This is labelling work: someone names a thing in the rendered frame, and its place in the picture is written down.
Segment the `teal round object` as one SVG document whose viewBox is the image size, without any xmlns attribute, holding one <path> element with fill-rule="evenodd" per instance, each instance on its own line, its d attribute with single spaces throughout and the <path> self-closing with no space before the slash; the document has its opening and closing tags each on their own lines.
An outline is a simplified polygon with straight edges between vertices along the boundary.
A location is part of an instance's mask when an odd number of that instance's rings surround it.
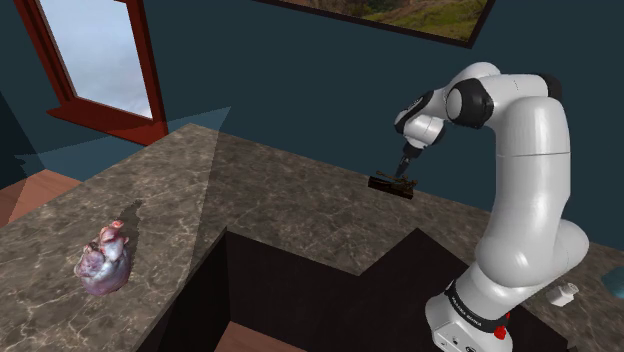
<svg viewBox="0 0 624 352">
<path fill-rule="evenodd" d="M 604 274 L 601 282 L 614 297 L 624 299 L 624 266 L 615 267 Z"/>
</svg>

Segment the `red framed window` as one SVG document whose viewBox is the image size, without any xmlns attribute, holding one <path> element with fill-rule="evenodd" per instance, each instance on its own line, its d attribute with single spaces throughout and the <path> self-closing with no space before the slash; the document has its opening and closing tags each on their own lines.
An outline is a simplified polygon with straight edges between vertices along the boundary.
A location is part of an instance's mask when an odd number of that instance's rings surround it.
<svg viewBox="0 0 624 352">
<path fill-rule="evenodd" d="M 168 134 L 143 0 L 13 0 L 59 101 L 48 114 L 140 145 Z"/>
</svg>

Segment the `small white cylinder plug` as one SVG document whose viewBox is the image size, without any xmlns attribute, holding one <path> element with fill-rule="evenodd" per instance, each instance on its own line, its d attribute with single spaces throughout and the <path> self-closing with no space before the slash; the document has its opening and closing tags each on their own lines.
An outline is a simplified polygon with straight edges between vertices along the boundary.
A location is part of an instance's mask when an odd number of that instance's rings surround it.
<svg viewBox="0 0 624 352">
<path fill-rule="evenodd" d="M 550 289 L 546 293 L 547 300 L 554 306 L 563 307 L 574 300 L 579 288 L 573 283 L 566 283 Z"/>
</svg>

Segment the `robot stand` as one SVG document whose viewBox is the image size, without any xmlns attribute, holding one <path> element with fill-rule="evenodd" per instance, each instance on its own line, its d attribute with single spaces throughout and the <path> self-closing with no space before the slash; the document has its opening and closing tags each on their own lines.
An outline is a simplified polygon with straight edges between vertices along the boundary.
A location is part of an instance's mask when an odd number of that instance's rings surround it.
<svg viewBox="0 0 624 352">
<path fill-rule="evenodd" d="M 425 302 L 466 264 L 419 229 L 360 275 L 222 231 L 136 352 L 214 352 L 231 322 L 307 352 L 441 352 Z"/>
</svg>

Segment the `pink purple heart model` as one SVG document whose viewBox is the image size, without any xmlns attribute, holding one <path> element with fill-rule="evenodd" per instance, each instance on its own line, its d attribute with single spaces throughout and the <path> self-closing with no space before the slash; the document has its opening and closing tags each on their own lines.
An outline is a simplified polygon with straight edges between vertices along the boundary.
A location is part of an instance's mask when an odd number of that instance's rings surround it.
<svg viewBox="0 0 624 352">
<path fill-rule="evenodd" d="M 129 238 L 120 234 L 123 226 L 123 221 L 113 221 L 83 247 L 82 255 L 74 266 L 74 274 L 87 293 L 104 296 L 128 282 L 131 257 L 126 248 Z"/>
</svg>

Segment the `dark framed landscape picture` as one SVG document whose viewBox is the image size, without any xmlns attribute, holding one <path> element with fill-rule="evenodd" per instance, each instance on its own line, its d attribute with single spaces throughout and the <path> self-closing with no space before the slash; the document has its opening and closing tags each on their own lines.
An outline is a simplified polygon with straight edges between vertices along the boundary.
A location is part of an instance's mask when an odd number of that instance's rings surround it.
<svg viewBox="0 0 624 352">
<path fill-rule="evenodd" d="M 470 49 L 496 0 L 254 0 Z"/>
</svg>

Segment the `dark brown flat box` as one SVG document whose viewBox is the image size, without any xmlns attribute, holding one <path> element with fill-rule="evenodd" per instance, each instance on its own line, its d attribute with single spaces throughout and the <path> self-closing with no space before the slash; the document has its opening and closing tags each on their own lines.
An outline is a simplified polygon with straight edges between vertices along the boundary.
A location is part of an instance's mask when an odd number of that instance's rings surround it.
<svg viewBox="0 0 624 352">
<path fill-rule="evenodd" d="M 414 187 L 418 184 L 417 180 L 409 180 L 407 175 L 403 175 L 401 177 L 393 177 L 381 171 L 377 171 L 376 174 L 377 177 L 369 177 L 369 188 L 400 196 L 406 199 L 413 198 Z"/>
</svg>

